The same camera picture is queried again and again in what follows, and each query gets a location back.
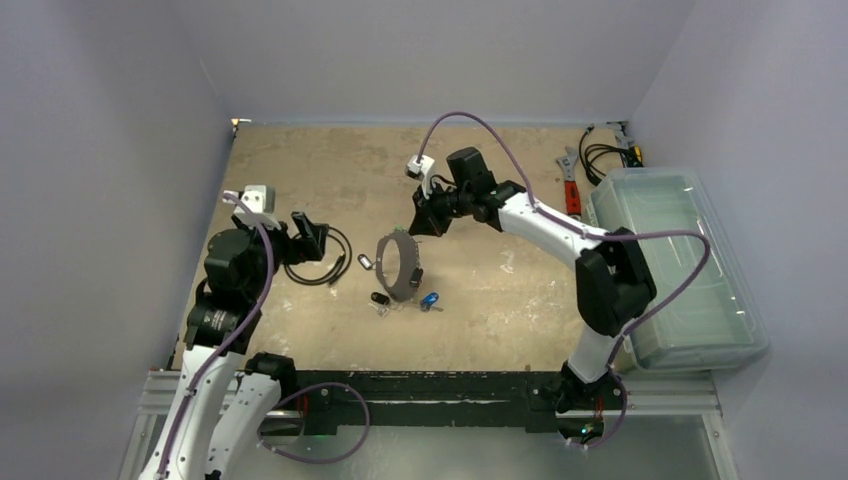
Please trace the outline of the metal key organizer ring plate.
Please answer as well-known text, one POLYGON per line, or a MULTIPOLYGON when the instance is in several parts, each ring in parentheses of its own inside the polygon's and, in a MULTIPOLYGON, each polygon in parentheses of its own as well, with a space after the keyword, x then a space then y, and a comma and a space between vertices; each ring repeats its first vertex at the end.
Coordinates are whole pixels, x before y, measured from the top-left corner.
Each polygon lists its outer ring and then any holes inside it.
POLYGON ((395 301, 413 299, 423 283, 418 242, 407 231, 394 230, 376 245, 374 270, 388 296, 395 301))

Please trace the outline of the key with black tag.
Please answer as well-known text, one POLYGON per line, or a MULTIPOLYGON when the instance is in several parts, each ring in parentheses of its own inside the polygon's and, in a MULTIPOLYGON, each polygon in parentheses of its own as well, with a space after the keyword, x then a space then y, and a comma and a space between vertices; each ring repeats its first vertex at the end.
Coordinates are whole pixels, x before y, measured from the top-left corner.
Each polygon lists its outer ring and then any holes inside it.
POLYGON ((357 256, 357 262, 366 271, 374 269, 375 263, 366 254, 359 254, 357 256))

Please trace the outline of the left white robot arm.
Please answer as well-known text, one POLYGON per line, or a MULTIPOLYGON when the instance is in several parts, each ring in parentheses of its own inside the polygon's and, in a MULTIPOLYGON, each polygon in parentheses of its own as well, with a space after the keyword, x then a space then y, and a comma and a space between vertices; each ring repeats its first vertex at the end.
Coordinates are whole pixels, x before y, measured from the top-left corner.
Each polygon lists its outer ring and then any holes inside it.
POLYGON ((330 226, 302 212, 292 219, 295 236, 273 218, 250 226, 247 214, 235 214, 233 227, 208 241, 177 391, 141 478, 223 478, 252 443, 263 415, 297 399, 292 359, 245 358, 279 268, 324 256, 330 226))

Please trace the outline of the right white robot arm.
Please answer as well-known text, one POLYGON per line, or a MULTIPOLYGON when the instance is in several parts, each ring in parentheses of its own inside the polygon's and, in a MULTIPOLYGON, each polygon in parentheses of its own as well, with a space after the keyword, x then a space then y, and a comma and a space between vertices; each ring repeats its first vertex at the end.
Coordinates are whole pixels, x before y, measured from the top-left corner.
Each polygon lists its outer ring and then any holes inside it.
POLYGON ((613 383, 611 362, 625 326, 640 317, 657 294, 631 232, 606 232, 546 210, 513 181, 480 191, 437 187, 425 194, 417 188, 412 201, 413 236, 439 237, 452 220, 470 216, 528 241, 572 269, 584 327, 548 401, 559 413, 593 404, 601 389, 613 383))

